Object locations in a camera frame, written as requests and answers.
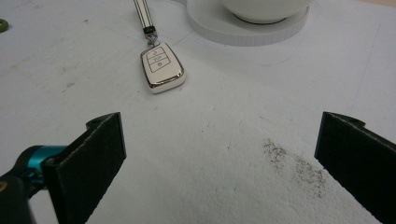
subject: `teal clamp part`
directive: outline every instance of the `teal clamp part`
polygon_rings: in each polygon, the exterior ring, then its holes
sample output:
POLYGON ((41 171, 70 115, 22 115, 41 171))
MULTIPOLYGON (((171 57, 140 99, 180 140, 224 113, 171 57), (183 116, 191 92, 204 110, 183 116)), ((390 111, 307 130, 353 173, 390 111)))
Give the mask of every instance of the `teal clamp part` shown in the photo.
POLYGON ((43 146, 38 148, 30 158, 27 168, 35 169, 42 174, 40 163, 51 156, 61 153, 65 148, 65 146, 43 146))
POLYGON ((3 33, 8 29, 8 22, 0 19, 0 33, 3 33))

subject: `white table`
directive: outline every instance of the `white table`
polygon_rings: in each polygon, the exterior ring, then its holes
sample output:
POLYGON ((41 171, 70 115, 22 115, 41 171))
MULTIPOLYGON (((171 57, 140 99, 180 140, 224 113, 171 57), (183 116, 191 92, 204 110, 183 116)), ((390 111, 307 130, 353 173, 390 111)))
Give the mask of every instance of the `white table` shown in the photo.
MULTIPOLYGON (((153 95, 132 0, 2 0, 0 174, 120 111, 128 158, 89 223, 378 223, 315 160, 323 111, 396 141, 396 9, 315 0, 278 44, 222 46, 148 1, 187 80, 153 95)), ((56 223, 46 191, 37 223, 56 223)))

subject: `keychain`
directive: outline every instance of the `keychain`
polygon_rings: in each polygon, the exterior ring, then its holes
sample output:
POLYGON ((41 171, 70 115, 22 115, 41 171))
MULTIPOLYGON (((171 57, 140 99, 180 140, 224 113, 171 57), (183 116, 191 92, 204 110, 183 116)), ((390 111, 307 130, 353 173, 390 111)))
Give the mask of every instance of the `keychain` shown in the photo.
POLYGON ((134 0, 134 4, 150 46, 140 55, 149 89, 159 93, 183 84, 186 76, 175 53, 165 43, 155 44, 158 35, 151 22, 146 0, 134 0))

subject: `white bowl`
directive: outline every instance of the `white bowl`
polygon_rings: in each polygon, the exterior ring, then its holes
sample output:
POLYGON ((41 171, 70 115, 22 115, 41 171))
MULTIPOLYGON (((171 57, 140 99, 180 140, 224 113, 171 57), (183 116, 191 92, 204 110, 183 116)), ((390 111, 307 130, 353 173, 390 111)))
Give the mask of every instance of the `white bowl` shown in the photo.
POLYGON ((274 23, 306 9, 312 0, 220 0, 220 2, 243 21, 274 23))

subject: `white key fob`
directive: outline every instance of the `white key fob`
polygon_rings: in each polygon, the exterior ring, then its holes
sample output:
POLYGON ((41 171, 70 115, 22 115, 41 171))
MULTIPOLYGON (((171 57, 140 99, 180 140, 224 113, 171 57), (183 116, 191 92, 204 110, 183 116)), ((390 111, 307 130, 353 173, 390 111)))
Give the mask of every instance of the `white key fob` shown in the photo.
POLYGON ((167 44, 145 50, 140 56, 151 92, 167 91, 186 79, 183 66, 167 44))

